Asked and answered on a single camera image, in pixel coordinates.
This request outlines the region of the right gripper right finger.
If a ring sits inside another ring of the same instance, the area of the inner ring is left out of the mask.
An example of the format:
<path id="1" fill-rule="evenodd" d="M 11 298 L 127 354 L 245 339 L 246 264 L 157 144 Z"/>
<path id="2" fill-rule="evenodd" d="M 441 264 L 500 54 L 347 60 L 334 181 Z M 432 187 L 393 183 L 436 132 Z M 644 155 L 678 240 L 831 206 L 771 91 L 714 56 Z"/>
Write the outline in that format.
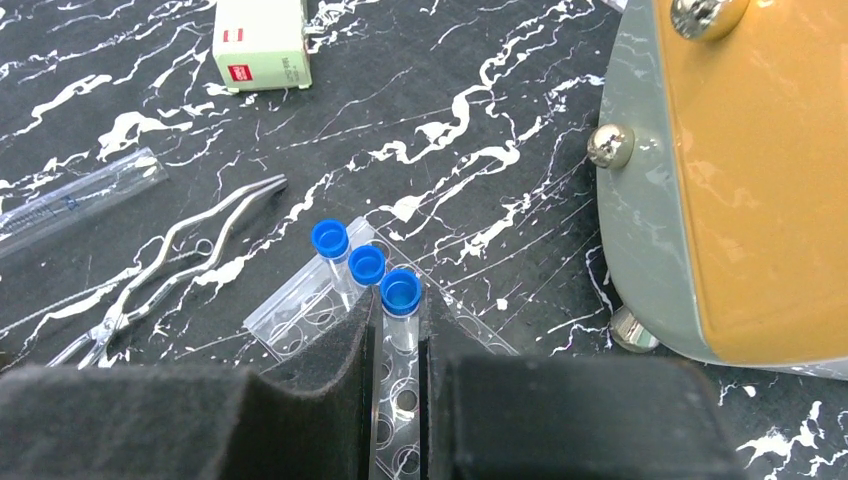
<path id="1" fill-rule="evenodd" d="M 495 355 L 419 308 L 425 479 L 742 479 L 708 379 L 663 357 Z"/>

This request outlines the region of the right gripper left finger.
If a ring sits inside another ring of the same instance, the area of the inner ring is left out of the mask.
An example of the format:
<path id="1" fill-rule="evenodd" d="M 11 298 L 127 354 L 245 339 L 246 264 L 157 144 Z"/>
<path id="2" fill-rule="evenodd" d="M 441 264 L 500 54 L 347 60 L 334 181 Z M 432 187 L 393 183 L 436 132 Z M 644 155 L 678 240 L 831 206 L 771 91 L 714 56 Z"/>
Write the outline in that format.
<path id="1" fill-rule="evenodd" d="M 236 479 L 255 456 L 244 368 L 27 367 L 1 379 L 5 479 Z"/>

